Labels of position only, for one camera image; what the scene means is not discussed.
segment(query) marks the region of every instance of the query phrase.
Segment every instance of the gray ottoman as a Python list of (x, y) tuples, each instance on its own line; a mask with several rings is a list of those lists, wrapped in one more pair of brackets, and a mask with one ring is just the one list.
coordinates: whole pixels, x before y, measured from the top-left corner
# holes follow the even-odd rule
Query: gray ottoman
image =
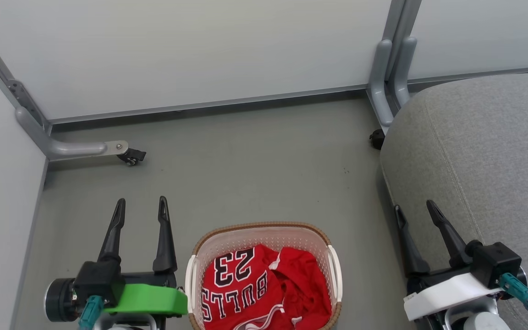
[[(392, 201), (432, 270), (449, 267), (449, 255), (428, 199), (465, 242), (513, 249), (528, 277), (528, 73), (420, 92), (396, 115), (380, 157)], [(516, 299), (499, 302), (499, 312), (511, 329), (528, 329)]]

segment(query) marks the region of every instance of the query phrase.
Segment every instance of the red clothing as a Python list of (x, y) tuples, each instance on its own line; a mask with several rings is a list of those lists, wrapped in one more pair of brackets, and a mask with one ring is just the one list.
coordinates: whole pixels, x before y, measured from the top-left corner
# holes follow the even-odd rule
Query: red clothing
[(201, 290), (206, 330), (316, 330), (331, 317), (317, 260), (294, 248), (260, 244), (217, 257)]

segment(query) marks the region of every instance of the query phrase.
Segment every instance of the gray floor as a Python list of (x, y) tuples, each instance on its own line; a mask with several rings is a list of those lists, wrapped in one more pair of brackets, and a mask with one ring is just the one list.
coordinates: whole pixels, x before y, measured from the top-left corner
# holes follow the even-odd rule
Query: gray floor
[[(46, 321), (42, 296), (51, 280), (73, 277), (96, 258), (121, 197), (122, 269), (151, 270), (164, 195), (180, 284), (206, 232), (305, 221), (324, 230), (340, 257), (345, 289), (335, 329), (412, 329), (379, 152), (367, 140), (377, 127), (368, 100), (351, 99), (57, 134), (66, 141), (125, 139), (148, 156), (136, 167), (105, 159), (48, 173), (16, 328), (76, 328)], [(187, 317), (168, 326), (191, 329)]]

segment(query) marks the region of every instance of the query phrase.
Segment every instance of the white basket handle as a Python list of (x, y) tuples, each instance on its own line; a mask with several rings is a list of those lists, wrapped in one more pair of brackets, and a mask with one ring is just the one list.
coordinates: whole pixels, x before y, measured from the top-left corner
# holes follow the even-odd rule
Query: white basket handle
[(193, 274), (197, 272), (196, 255), (191, 255), (189, 263), (187, 264), (187, 271), (185, 273), (185, 290), (187, 291), (187, 309), (189, 314), (193, 313), (193, 307), (195, 306), (195, 278)]
[(338, 303), (341, 303), (341, 297), (343, 296), (343, 280), (341, 279), (341, 265), (339, 258), (333, 246), (327, 246), (329, 248), (329, 269), (333, 274), (333, 286), (335, 287), (335, 298)]

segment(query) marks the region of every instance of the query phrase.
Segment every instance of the laundry basket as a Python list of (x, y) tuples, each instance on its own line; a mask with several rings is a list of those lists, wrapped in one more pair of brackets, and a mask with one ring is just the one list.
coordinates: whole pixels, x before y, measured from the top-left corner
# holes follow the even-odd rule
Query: laundry basket
[(213, 230), (201, 238), (193, 250), (185, 276), (185, 289), (189, 298), (189, 320), (192, 327), (195, 330), (205, 330), (201, 309), (201, 288), (209, 264), (220, 255), (258, 244), (264, 244), (275, 251), (280, 251), (283, 247), (293, 247), (308, 251), (315, 256), (331, 296), (331, 318), (320, 330), (330, 330), (337, 322), (341, 311), (343, 285), (339, 259), (329, 238), (321, 230), (310, 224), (292, 222), (233, 225)]

